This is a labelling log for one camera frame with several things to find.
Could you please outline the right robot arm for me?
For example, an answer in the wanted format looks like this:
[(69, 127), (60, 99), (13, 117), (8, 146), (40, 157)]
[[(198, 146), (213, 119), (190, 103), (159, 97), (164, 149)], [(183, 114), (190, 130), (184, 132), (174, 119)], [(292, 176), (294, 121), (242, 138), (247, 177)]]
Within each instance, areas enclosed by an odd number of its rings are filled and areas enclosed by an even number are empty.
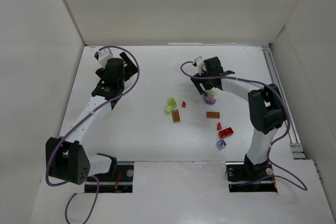
[(204, 60), (198, 57), (193, 66), (198, 73), (191, 77), (200, 94), (217, 88), (234, 94), (248, 103), (249, 117), (254, 127), (252, 141), (244, 162), (228, 163), (226, 176), (231, 182), (258, 180), (271, 169), (268, 150), (276, 132), (286, 119), (278, 87), (271, 83), (255, 85), (233, 77), (232, 71), (224, 71), (218, 57)]

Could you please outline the lime green lego brick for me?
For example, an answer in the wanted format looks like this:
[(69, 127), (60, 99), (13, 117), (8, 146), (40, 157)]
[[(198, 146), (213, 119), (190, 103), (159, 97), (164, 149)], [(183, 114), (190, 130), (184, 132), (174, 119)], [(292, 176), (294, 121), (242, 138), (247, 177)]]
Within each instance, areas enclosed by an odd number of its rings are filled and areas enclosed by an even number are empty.
[(177, 103), (176, 103), (176, 101), (175, 101), (174, 98), (170, 98), (170, 99), (168, 99), (168, 104), (169, 104), (169, 106), (171, 106), (172, 108), (175, 108), (175, 107), (177, 106)]

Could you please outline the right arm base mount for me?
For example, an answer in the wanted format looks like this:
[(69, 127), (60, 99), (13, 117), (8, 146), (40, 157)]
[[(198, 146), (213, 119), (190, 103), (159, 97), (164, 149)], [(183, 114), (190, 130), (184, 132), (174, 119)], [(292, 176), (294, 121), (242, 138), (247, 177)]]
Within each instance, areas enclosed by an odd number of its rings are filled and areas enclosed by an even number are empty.
[(244, 162), (226, 162), (225, 177), (230, 193), (277, 193), (272, 166), (250, 166)]

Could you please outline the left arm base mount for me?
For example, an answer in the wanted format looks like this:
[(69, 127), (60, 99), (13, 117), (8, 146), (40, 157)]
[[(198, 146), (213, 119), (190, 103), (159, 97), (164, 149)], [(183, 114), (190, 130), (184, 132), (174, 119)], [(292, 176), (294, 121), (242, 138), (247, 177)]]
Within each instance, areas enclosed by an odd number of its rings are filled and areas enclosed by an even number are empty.
[(99, 193), (132, 193), (134, 162), (117, 162), (113, 173), (96, 174), (99, 181)]

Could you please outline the purple lego assembly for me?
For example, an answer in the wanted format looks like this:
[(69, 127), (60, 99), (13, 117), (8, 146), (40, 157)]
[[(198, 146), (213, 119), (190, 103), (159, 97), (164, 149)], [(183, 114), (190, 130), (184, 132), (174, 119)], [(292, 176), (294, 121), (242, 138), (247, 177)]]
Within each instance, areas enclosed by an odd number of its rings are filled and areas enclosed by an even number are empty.
[(212, 91), (208, 91), (208, 96), (203, 96), (203, 101), (206, 104), (214, 105), (216, 103), (215, 93)]

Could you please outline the pale yellow-green lego piece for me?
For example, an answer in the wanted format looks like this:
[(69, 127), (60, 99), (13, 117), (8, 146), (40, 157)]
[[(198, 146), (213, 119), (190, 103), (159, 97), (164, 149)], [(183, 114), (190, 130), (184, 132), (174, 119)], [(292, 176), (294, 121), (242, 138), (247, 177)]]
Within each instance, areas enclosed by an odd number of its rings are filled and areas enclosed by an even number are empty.
[(172, 107), (170, 105), (168, 105), (165, 109), (165, 113), (170, 114), (171, 112), (172, 112)]

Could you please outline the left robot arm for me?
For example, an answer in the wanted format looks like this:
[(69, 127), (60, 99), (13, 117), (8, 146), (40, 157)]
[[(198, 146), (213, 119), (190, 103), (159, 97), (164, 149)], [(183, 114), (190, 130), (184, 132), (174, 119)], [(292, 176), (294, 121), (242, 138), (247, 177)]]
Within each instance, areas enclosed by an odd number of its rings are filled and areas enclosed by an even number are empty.
[(96, 153), (89, 147), (97, 140), (91, 135), (99, 123), (109, 114), (117, 102), (126, 95), (125, 82), (140, 75), (140, 68), (134, 55), (121, 48), (118, 57), (113, 57), (109, 47), (95, 53), (101, 67), (96, 70), (99, 77), (91, 93), (88, 104), (70, 127), (58, 138), (51, 137), (46, 145), (45, 180), (53, 186), (50, 178), (59, 179), (61, 184), (83, 184), (88, 177), (114, 177), (117, 172), (117, 159), (113, 156)]

